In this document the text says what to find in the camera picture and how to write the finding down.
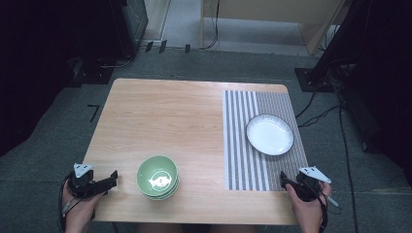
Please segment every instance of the green bowl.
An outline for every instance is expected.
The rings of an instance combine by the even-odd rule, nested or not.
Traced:
[[[137,171],[137,185],[150,197],[162,196],[172,190],[178,178],[176,164],[167,156],[146,159]]]

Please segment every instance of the wooden table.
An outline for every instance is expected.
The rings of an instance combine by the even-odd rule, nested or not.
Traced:
[[[310,54],[315,54],[332,24],[340,24],[352,0],[201,0],[200,46],[203,47],[204,18],[234,18],[298,23]]]
[[[94,179],[119,172],[102,198],[99,221],[296,224],[287,192],[234,191],[224,185],[223,90],[287,93],[283,85],[118,79],[84,163]],[[148,157],[163,154],[179,168],[169,199],[153,201],[136,185]]]

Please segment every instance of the striped placemat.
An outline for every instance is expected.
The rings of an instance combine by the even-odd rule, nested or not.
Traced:
[[[270,156],[249,143],[246,126],[250,119],[271,114],[292,129],[294,143],[285,154]],[[223,92],[223,139],[226,188],[231,190],[279,191],[279,174],[294,180],[307,160],[287,93],[225,90]]]

